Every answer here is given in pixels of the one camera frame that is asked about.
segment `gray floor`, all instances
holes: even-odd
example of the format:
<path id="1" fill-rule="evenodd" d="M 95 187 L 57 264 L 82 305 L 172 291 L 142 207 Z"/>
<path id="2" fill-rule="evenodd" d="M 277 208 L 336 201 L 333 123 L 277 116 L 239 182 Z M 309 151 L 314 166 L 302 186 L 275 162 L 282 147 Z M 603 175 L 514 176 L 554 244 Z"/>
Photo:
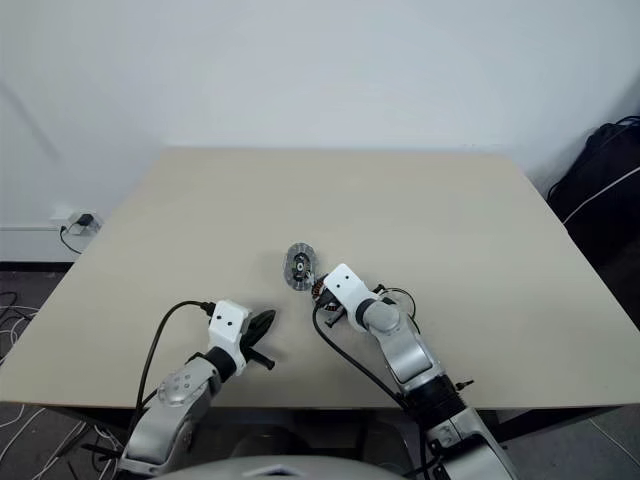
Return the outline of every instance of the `gray floor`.
<path id="1" fill-rule="evenodd" d="M 17 291 L 20 294 L 21 305 L 38 307 L 61 278 L 62 274 L 0 272 L 0 291 Z M 0 298 L 0 302 L 4 302 L 5 299 L 6 297 Z M 8 335 L 3 334 L 0 337 L 0 349 L 4 354 L 10 343 Z M 15 405 L 0 405 L 0 424 L 14 418 L 18 410 Z M 4 448 L 23 422 L 36 410 L 37 407 L 29 406 L 19 422 L 0 428 L 0 449 Z M 412 457 L 415 458 L 417 441 L 414 427 L 398 420 L 394 415 L 387 415 L 386 418 L 382 415 L 381 420 L 394 423 L 399 428 L 409 443 Z M 613 440 L 607 438 L 592 422 Z M 42 413 L 25 429 L 1 460 L 0 479 L 32 478 L 42 469 L 53 449 L 76 423 L 76 420 L 56 412 L 47 410 Z M 90 432 L 86 441 L 92 443 L 95 438 L 95 433 Z M 640 466 L 614 442 L 618 442 L 636 459 L 640 458 L 640 406 L 620 408 L 580 423 L 519 438 L 505 446 L 525 480 L 640 478 Z M 209 445 L 213 447 L 215 444 L 216 442 L 213 442 Z M 67 460 L 80 479 L 98 477 L 91 467 L 90 455 L 87 452 L 75 451 Z M 62 480 L 73 477 L 67 462 L 64 461 L 54 465 L 43 478 Z"/>

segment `white cable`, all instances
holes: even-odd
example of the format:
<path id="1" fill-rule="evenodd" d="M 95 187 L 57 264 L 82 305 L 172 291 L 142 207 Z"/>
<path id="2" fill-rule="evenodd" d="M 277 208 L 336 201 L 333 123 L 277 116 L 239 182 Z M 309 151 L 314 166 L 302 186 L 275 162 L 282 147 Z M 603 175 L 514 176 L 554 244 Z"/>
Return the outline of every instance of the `white cable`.
<path id="1" fill-rule="evenodd" d="M 11 437 L 11 440 L 9 440 L 9 443 L 7 443 L 7 445 L 4 447 L 4 450 L 2 450 L 2 452 L 0 452 L 0 464 L 2 464 L 2 459 L 4 458 L 4 456 L 7 454 L 7 452 L 9 451 L 9 448 L 11 448 L 11 445 L 13 445 L 13 442 L 15 442 L 18 437 L 22 434 L 22 432 L 24 432 L 25 428 L 27 428 L 29 426 L 29 424 L 31 422 L 33 422 L 33 420 L 40 415 L 42 412 L 44 412 L 45 409 L 41 408 L 40 410 L 38 410 L 36 413 L 34 413 L 33 415 L 31 415 L 29 417 L 29 419 L 24 422 L 22 424 L 22 427 L 20 427 L 20 430 L 18 430 L 15 435 L 13 437 Z"/>
<path id="2" fill-rule="evenodd" d="M 611 187 L 617 185 L 618 183 L 620 183 L 622 180 L 624 180 L 627 177 L 630 177 L 631 175 L 633 175 L 634 173 L 638 173 L 640 172 L 640 167 L 636 167 L 633 170 L 631 170 L 629 173 L 624 174 L 623 176 L 621 176 L 619 179 L 611 182 L 609 185 L 607 185 L 606 187 L 604 187 L 602 190 L 600 190 L 598 193 L 594 193 L 593 195 L 591 195 L 589 198 L 587 198 L 584 202 L 582 202 L 580 205 L 578 205 L 578 207 L 569 214 L 569 216 L 567 216 L 567 218 L 565 218 L 562 221 L 562 224 L 565 225 L 569 220 L 571 220 L 571 217 L 573 217 L 576 213 L 578 213 L 580 211 L 580 209 L 582 207 L 584 207 L 587 203 L 589 203 L 591 200 L 595 200 L 597 197 L 599 197 L 600 195 L 602 195 L 604 192 L 606 192 L 607 190 L 609 190 Z"/>
<path id="3" fill-rule="evenodd" d="M 611 440 L 611 443 L 613 443 L 616 447 L 618 447 L 620 450 L 622 450 L 624 453 L 627 454 L 627 457 L 629 457 L 633 463 L 635 463 L 638 467 L 640 467 L 640 461 L 638 461 L 638 459 L 636 457 L 634 457 L 633 455 L 631 455 L 631 452 L 629 452 L 629 450 L 627 450 L 624 445 L 622 445 L 619 441 L 617 441 L 615 438 L 613 438 L 611 435 L 609 435 L 607 432 L 604 431 L 604 429 L 598 425 L 596 422 L 593 421 L 593 419 L 589 419 L 589 422 L 591 422 L 591 425 L 593 425 L 594 427 L 596 427 L 596 429 L 603 434 L 605 437 L 607 437 L 609 440 Z"/>
<path id="4" fill-rule="evenodd" d="M 109 430 L 106 430 L 103 432 L 97 425 L 94 425 L 93 429 L 102 438 L 109 440 L 114 450 L 117 450 L 118 447 L 122 448 L 122 444 L 120 443 L 120 440 L 118 440 L 116 436 L 113 433 L 111 433 Z"/>
<path id="5" fill-rule="evenodd" d="M 51 467 L 53 467 L 58 460 L 60 460 L 60 457 L 54 458 L 51 462 L 46 464 L 45 467 L 42 470 L 40 470 L 38 473 L 36 473 L 35 476 L 31 477 L 31 480 L 38 480 L 38 479 L 42 478 L 42 475 L 47 473 L 47 471 L 49 471 L 49 469 Z"/>
<path id="6" fill-rule="evenodd" d="M 20 406 L 20 413 L 18 413 L 18 416 L 16 418 L 14 418 L 13 420 L 3 423 L 2 425 L 0 425 L 0 428 L 4 428 L 4 427 L 8 427 L 9 425 L 13 425 L 14 423 L 16 423 L 18 420 L 20 420 L 22 418 L 22 414 L 24 413 L 24 404 Z"/>
<path id="7" fill-rule="evenodd" d="M 58 453 L 60 453 L 60 449 L 67 442 L 67 440 L 69 440 L 71 435 L 73 435 L 75 431 L 78 430 L 78 427 L 80 427 L 80 430 L 82 430 L 85 425 L 86 425 L 85 422 L 78 422 L 75 424 L 75 426 L 69 431 L 69 433 L 67 433 L 67 435 L 62 439 L 62 441 L 58 444 L 58 446 L 53 450 L 53 453 L 51 454 L 49 459 L 45 462 L 44 467 L 42 468 L 42 470 L 40 470 L 40 473 L 36 473 L 36 475 L 31 480 L 40 479 L 40 477 L 58 461 L 59 457 L 57 455 Z"/>

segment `electrical cord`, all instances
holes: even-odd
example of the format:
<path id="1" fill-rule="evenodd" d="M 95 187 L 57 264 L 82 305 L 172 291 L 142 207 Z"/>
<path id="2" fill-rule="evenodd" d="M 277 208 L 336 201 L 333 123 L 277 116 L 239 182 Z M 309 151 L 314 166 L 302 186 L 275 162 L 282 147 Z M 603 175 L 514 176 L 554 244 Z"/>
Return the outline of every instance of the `electrical cord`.
<path id="1" fill-rule="evenodd" d="M 385 385 L 382 382 L 382 380 L 380 380 L 373 373 L 367 370 L 367 368 L 365 368 L 360 362 L 358 362 L 355 358 L 353 358 L 344 350 L 342 350 L 340 347 L 338 347 L 338 345 L 336 345 L 329 337 L 327 337 L 327 335 L 320 328 L 320 325 L 318 325 L 317 313 L 319 309 L 320 309 L 320 306 L 316 304 L 316 306 L 313 309 L 312 319 L 313 319 L 313 326 L 316 329 L 316 332 L 318 332 L 318 335 L 320 335 L 320 338 L 322 338 L 325 341 L 325 343 L 329 345 L 338 355 L 340 355 L 347 362 L 349 362 L 351 365 L 353 365 L 358 370 L 360 370 L 360 372 L 363 373 L 369 380 L 371 380 L 380 389 L 382 389 L 382 391 L 386 393 L 394 402 L 396 402 L 404 412 L 407 412 L 408 406 L 406 403 L 404 403 L 404 401 L 401 398 L 398 397 L 398 394 L 394 393 L 393 390 L 391 390 L 387 385 Z"/>
<path id="2" fill-rule="evenodd" d="M 609 143 L 611 143 L 613 140 L 615 140 L 616 138 L 618 138 L 620 135 L 622 135 L 623 133 L 625 133 L 627 130 L 629 130 L 632 127 L 637 127 L 640 126 L 640 116 L 637 115 L 630 115 L 628 117 L 624 117 L 620 120 L 618 120 L 615 125 L 622 125 L 623 123 L 627 122 L 631 120 L 631 123 L 629 123 L 628 125 L 625 125 L 624 128 L 620 129 L 618 132 L 612 134 L 611 136 L 609 136 L 608 138 L 606 138 L 600 145 L 596 145 L 594 148 L 595 150 L 593 152 L 591 152 L 591 158 L 593 158 L 594 155 L 596 154 L 600 154 L 604 147 L 606 147 Z M 571 167 L 569 169 L 569 173 L 574 170 L 574 167 Z M 553 195 L 553 192 L 555 191 L 555 189 L 558 187 L 558 185 L 560 185 L 560 183 L 562 183 L 562 181 L 567 177 L 567 174 L 565 174 L 560 180 L 558 180 L 556 183 L 554 183 L 553 185 L 551 185 L 551 187 L 549 188 L 549 190 L 547 191 L 547 203 L 549 202 L 549 200 L 551 200 L 551 195 Z"/>
<path id="3" fill-rule="evenodd" d="M 415 301 L 413 299 L 413 297 L 411 296 L 411 294 L 409 292 L 407 292 L 406 290 L 403 290 L 401 288 L 387 288 L 385 289 L 386 291 L 397 291 L 399 293 L 404 293 L 405 295 L 409 296 L 409 298 L 412 300 L 413 303 L 413 313 L 415 316 L 415 312 L 416 312 L 416 307 L 415 307 Z M 360 362 L 358 362 L 356 359 L 354 359 L 353 357 L 351 357 L 348 353 L 346 353 L 344 350 L 342 350 L 340 347 L 338 347 L 338 345 L 336 345 L 320 328 L 320 325 L 318 324 L 318 318 L 317 318 L 317 314 L 318 314 L 318 310 L 320 308 L 322 308 L 323 305 L 327 305 L 332 301 L 336 301 L 335 296 L 328 290 L 326 289 L 322 295 L 320 296 L 320 298 L 318 298 L 318 300 L 316 301 L 316 305 L 313 308 L 313 313 L 311 314 L 312 320 L 313 320 L 313 327 L 316 329 L 316 332 L 318 333 L 318 335 L 320 335 L 320 338 L 322 338 L 325 343 L 327 345 L 329 345 L 338 355 L 340 355 L 342 358 L 344 358 L 345 360 L 347 360 L 351 365 L 353 365 L 354 367 L 356 367 L 361 373 L 363 373 L 367 378 L 369 378 L 369 380 L 371 380 L 373 383 L 375 383 L 380 389 L 382 389 L 382 391 L 384 391 L 394 402 L 396 402 L 400 408 L 409 416 L 411 416 L 409 414 L 409 407 L 408 405 L 400 398 L 400 395 L 397 393 L 394 393 L 393 390 L 391 390 L 387 385 L 385 385 L 382 380 L 380 380 L 378 377 L 376 377 L 371 371 L 369 371 L 366 367 L 364 367 Z M 416 473 L 419 473 L 420 471 L 422 472 L 424 479 L 425 480 L 429 480 L 429 468 L 431 468 L 436 462 L 437 462 L 437 458 L 434 458 L 431 462 L 427 462 L 427 453 L 426 453 L 426 434 L 424 432 L 424 429 L 422 429 L 422 427 L 418 424 L 418 433 L 419 433 L 419 438 L 420 438 L 420 464 L 421 467 L 420 469 L 418 469 L 418 471 L 414 471 L 414 472 L 409 472 L 409 473 L 413 473 L 414 475 Z"/>
<path id="4" fill-rule="evenodd" d="M 609 190 L 610 188 L 615 187 L 618 183 L 622 182 L 624 179 L 630 177 L 631 175 L 640 172 L 640 167 L 636 167 L 633 170 L 631 170 L 630 172 L 627 172 L 626 174 L 624 174 L 623 176 L 621 176 L 620 178 L 618 178 L 617 180 L 614 180 L 613 182 L 611 182 L 609 185 L 607 185 L 606 187 L 602 188 L 600 191 L 598 191 L 597 193 L 594 193 L 593 195 L 591 195 L 589 198 L 587 198 L 584 202 L 582 202 L 580 205 L 578 205 L 575 210 L 573 212 L 571 212 L 569 215 L 567 215 L 567 217 L 562 221 L 563 225 L 566 225 L 567 222 L 569 220 L 571 220 L 571 218 L 578 213 L 582 207 L 584 207 L 586 204 L 588 204 L 589 202 L 591 202 L 592 200 L 595 200 L 596 198 L 598 198 L 600 195 L 602 195 L 604 192 L 606 192 L 607 190 Z"/>
<path id="5" fill-rule="evenodd" d="M 158 347 L 158 342 L 160 341 L 160 336 L 162 335 L 162 331 L 164 330 L 164 327 L 167 324 L 167 321 L 169 320 L 171 315 L 173 315 L 173 313 L 176 310 L 182 307 L 185 307 L 187 305 L 194 305 L 194 306 L 200 307 L 209 316 L 213 315 L 213 310 L 215 309 L 215 303 L 213 302 L 198 302 L 196 300 L 185 300 L 183 302 L 175 304 L 173 307 L 169 309 L 167 313 L 165 313 L 164 317 L 160 321 L 160 324 L 158 325 L 158 328 L 156 329 L 156 334 L 154 335 L 153 341 L 151 342 L 151 346 L 149 347 L 149 353 L 147 354 L 147 359 L 144 362 L 144 368 L 142 369 L 142 375 L 140 376 L 140 384 L 138 385 L 136 407 L 133 412 L 133 416 L 131 417 L 131 422 L 129 423 L 127 438 L 129 438 L 133 433 L 133 429 L 136 423 L 138 422 L 138 420 L 140 419 L 140 416 L 142 415 L 142 409 L 144 408 L 144 404 L 146 403 L 146 401 L 150 400 L 150 397 L 147 397 L 147 399 L 143 400 L 144 389 L 147 384 L 147 376 L 149 375 L 149 368 L 151 367 L 151 361 L 153 360 L 153 355 L 155 354 L 156 348 Z"/>
<path id="6" fill-rule="evenodd" d="M 18 292 L 0 292 L 0 297 L 2 297 L 3 295 L 13 295 L 13 299 L 11 299 L 9 305 L 0 306 L 0 320 L 2 320 L 4 316 L 9 312 L 9 309 L 18 302 Z"/>
<path id="7" fill-rule="evenodd" d="M 429 467 L 427 464 L 427 435 L 424 433 L 424 429 L 418 424 L 418 438 L 420 439 L 420 465 L 422 466 L 422 476 L 424 480 L 429 480 Z"/>
<path id="8" fill-rule="evenodd" d="M 9 442 L 5 445 L 4 449 L 2 450 L 2 452 L 0 452 L 0 465 L 2 464 L 2 460 L 4 459 L 5 455 L 7 454 L 7 452 L 9 451 L 9 449 L 11 448 L 11 445 L 13 445 L 15 443 L 15 441 L 18 439 L 18 437 L 20 435 L 22 435 L 22 432 L 24 432 L 26 430 L 26 428 L 31 424 L 31 422 L 33 422 L 36 417 L 38 415 L 40 415 L 42 412 L 44 412 L 45 409 L 41 408 L 39 409 L 37 412 L 35 412 L 33 415 L 31 415 L 29 417 L 29 419 L 24 422 L 22 424 L 22 426 L 20 427 L 20 429 L 13 435 L 13 437 L 11 437 L 11 439 L 9 440 Z"/>
<path id="9" fill-rule="evenodd" d="M 589 423 L 591 423 L 591 425 L 593 425 L 596 430 L 598 430 L 602 435 L 604 435 L 606 438 L 608 438 L 611 443 L 613 443 L 616 447 L 618 447 L 623 453 L 625 453 L 627 455 L 627 457 L 629 457 L 629 459 L 635 463 L 638 467 L 640 467 L 640 460 L 638 460 L 636 457 L 634 457 L 631 452 L 629 450 L 627 450 L 624 445 L 622 445 L 618 440 L 616 440 L 615 438 L 613 438 L 609 433 L 607 433 L 600 425 L 598 425 L 592 418 L 589 419 Z"/>
<path id="10" fill-rule="evenodd" d="M 409 292 L 407 292 L 404 288 L 397 288 L 397 287 L 385 288 L 382 293 L 384 294 L 386 292 L 398 292 L 398 293 L 402 293 L 403 295 L 406 295 L 407 297 L 409 297 L 409 300 L 411 300 L 411 304 L 413 305 L 413 313 L 409 314 L 409 318 L 413 322 L 413 326 L 416 327 L 416 330 L 418 330 L 418 333 L 421 333 L 420 332 L 420 327 L 416 323 L 416 313 L 417 313 L 418 310 L 417 310 L 416 301 L 413 298 L 413 295 L 411 295 Z"/>
<path id="11" fill-rule="evenodd" d="M 75 426 L 69 431 L 69 433 L 67 433 L 67 435 L 62 439 L 62 441 L 58 444 L 58 446 L 53 450 L 53 453 L 45 462 L 42 470 L 36 473 L 31 480 L 39 480 L 42 477 L 42 475 L 44 475 L 51 467 L 53 467 L 56 464 L 56 462 L 60 459 L 60 452 L 62 451 L 67 440 L 71 438 L 71 436 L 76 432 L 76 430 L 82 431 L 85 425 L 86 425 L 85 422 L 78 422 L 75 424 Z"/>
<path id="12" fill-rule="evenodd" d="M 63 225 L 62 227 L 60 227 L 60 231 L 59 231 L 59 234 L 60 234 L 60 241 L 61 241 L 61 242 L 62 242 L 62 244 L 63 244 L 65 247 L 67 247 L 69 250 L 71 250 L 71 251 L 72 251 L 72 252 L 74 252 L 74 253 L 77 253 L 78 255 L 81 255 L 81 254 L 82 254 L 82 252 L 81 252 L 80 250 L 76 250 L 75 248 L 73 248 L 71 245 L 69 245 L 69 244 L 65 241 L 64 236 L 63 236 L 63 233 L 64 233 L 64 232 L 66 232 L 66 231 L 68 231 L 68 230 L 69 230 L 69 229 L 68 229 L 67 227 L 65 227 L 64 225 Z"/>

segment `wooden table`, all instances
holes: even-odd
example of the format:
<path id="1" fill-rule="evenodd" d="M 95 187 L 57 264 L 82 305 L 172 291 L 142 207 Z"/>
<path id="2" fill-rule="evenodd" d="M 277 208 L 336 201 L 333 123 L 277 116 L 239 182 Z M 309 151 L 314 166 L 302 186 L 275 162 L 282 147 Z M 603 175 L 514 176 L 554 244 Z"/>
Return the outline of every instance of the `wooden table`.
<path id="1" fill-rule="evenodd" d="M 283 280 L 287 248 L 370 286 L 405 288 L 417 322 L 477 408 L 640 401 L 640 333 L 528 180 L 478 154 L 166 151 L 108 220 L 0 369 L 0 399 L 131 407 L 163 314 L 185 299 L 275 308 L 250 364 L 217 406 L 387 407 L 311 325 L 308 292 Z M 165 329 L 148 391 L 206 348 L 186 308 Z M 390 381 L 373 338 L 330 335 Z"/>

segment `round object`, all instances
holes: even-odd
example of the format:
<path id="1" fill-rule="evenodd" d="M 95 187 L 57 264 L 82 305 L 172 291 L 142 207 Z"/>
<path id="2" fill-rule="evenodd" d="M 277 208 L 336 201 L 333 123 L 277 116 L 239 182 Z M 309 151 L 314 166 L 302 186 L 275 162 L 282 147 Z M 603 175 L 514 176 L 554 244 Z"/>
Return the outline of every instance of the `round object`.
<path id="1" fill-rule="evenodd" d="M 316 254 L 306 243 L 294 243 L 284 259 L 284 279 L 294 290 L 309 290 L 315 281 Z"/>

